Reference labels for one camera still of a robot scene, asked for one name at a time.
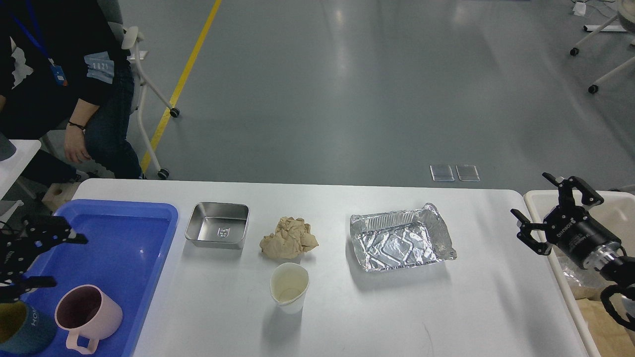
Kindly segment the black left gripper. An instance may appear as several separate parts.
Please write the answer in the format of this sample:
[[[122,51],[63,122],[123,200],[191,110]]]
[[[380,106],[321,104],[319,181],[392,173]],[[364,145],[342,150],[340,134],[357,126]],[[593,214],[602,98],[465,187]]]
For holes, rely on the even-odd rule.
[[[22,223],[22,237],[0,238],[1,303],[16,302],[35,289],[57,286],[52,276],[22,277],[28,270],[28,251],[44,253],[64,242],[88,243],[86,235],[77,233],[62,216],[25,215]]]

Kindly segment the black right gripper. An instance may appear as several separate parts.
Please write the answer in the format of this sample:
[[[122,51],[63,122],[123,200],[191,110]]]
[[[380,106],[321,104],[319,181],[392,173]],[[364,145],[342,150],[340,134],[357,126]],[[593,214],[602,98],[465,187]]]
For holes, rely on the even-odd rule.
[[[558,205],[544,217],[544,223],[531,222],[518,209],[511,209],[519,224],[517,238],[544,256],[551,254],[554,244],[581,269],[596,267],[596,253],[601,248],[615,253],[622,241],[587,211],[602,205],[605,199],[580,177],[556,177],[548,172],[543,172],[542,177],[557,187]],[[574,189],[581,193],[582,206],[576,205]],[[547,242],[533,238],[533,231],[545,231]]]

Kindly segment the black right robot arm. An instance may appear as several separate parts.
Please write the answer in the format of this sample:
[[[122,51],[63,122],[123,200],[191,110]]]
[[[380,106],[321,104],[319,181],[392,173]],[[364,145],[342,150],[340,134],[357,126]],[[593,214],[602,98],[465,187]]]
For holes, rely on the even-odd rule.
[[[600,294],[606,312],[622,327],[634,330],[635,261],[622,241],[589,210],[605,199],[580,177],[542,176],[558,189],[558,204],[542,222],[531,222],[517,209],[517,238],[538,255],[548,256],[557,246],[580,269],[594,269],[612,285]]]

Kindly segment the person's left hand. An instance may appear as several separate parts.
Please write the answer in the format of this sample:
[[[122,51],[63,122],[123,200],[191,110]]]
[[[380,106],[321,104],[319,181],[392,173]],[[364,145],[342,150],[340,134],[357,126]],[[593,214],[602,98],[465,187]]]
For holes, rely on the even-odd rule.
[[[86,149],[84,131],[77,126],[68,125],[66,127],[64,151],[66,159],[73,163],[92,160],[88,149]]]

